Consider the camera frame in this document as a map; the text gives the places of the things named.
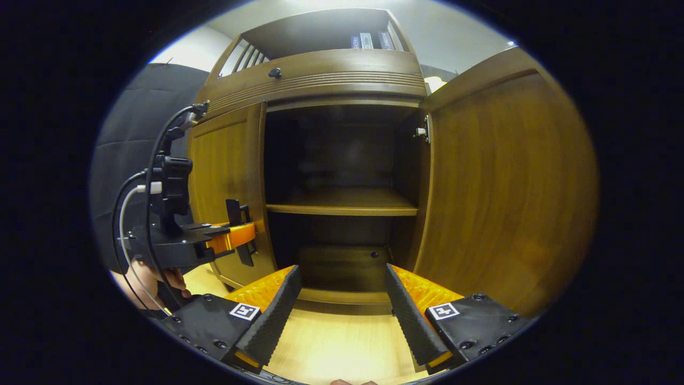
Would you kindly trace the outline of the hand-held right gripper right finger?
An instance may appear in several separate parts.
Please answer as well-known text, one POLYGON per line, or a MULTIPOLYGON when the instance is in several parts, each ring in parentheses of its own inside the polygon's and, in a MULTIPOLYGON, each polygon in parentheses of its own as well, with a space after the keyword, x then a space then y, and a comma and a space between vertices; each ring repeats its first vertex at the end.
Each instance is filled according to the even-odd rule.
POLYGON ((391 264, 384 286, 413 358, 429 374, 485 356, 531 322, 482 292, 460 295, 391 264))

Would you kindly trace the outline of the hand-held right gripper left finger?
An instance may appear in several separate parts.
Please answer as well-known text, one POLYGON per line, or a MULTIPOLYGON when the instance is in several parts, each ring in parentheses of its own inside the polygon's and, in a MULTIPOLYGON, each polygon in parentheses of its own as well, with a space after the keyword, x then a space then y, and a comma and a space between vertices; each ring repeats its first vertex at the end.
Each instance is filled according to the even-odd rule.
POLYGON ((300 267, 292 265, 225 297, 200 295, 160 324, 203 355, 259 374, 271 361, 300 291, 300 267))

